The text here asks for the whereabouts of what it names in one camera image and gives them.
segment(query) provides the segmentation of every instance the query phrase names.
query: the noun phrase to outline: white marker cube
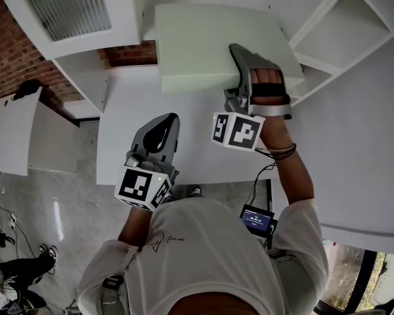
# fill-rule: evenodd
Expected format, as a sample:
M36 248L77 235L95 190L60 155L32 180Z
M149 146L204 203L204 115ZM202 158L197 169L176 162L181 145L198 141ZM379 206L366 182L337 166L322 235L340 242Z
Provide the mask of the white marker cube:
M211 140L237 150L255 150L264 117L251 117L236 112L215 112Z
M122 165L114 195L125 204L155 211L171 187L166 174Z

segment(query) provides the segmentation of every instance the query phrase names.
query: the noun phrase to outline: shoe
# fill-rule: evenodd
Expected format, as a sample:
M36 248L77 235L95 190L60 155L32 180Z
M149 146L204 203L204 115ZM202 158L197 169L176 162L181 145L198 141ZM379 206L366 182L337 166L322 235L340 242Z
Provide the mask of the shoe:
M188 193L188 196L192 197L193 195L202 195L202 188L200 186L193 186Z
M173 200L173 192L171 189L169 189L165 194L164 200Z
M48 252L48 246L46 246L45 244L41 244L41 246L39 246L39 255L47 255Z
M58 261L58 251L55 246L51 246L48 250L48 255L54 259L54 268L57 266Z

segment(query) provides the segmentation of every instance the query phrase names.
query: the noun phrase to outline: brick wall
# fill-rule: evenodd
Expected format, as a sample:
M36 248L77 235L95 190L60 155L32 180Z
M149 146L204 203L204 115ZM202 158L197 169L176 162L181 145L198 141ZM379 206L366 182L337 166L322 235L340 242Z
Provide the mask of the brick wall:
M48 85L41 101L55 110L62 102L83 99L57 67L42 57L4 0L0 0L0 98L15 93L27 79L38 79Z
M117 66L157 64L155 41L143 41L140 45L126 45L98 50L107 69Z

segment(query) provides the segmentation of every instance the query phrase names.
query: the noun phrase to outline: finger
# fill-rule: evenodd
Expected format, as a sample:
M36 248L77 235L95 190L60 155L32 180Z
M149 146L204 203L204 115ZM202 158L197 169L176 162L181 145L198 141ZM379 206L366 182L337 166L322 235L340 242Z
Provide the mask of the finger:
M268 83L270 81L267 69L256 69L256 72L259 83Z
M276 72L277 83L282 84L282 77L280 76L280 74L277 70L275 70L275 72Z
M258 77L257 74L255 73L255 70L251 70L251 83L258 84Z
M276 71L269 69L269 70L267 70L267 73L269 74L270 83L276 84L277 83Z

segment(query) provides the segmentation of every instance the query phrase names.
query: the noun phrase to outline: gray t-shirt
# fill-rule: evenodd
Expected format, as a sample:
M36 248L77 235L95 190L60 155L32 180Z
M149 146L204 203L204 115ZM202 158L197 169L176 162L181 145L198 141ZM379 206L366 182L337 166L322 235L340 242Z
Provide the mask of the gray t-shirt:
M273 247L286 253L271 259L239 217L217 201L167 203L154 212L148 241L126 269L129 245L102 246L80 283L79 308L83 315L100 314L103 280L124 271L120 298L128 299L131 314L165 315L183 297L206 292L234 295L259 314L310 314L328 275L313 200L282 212Z

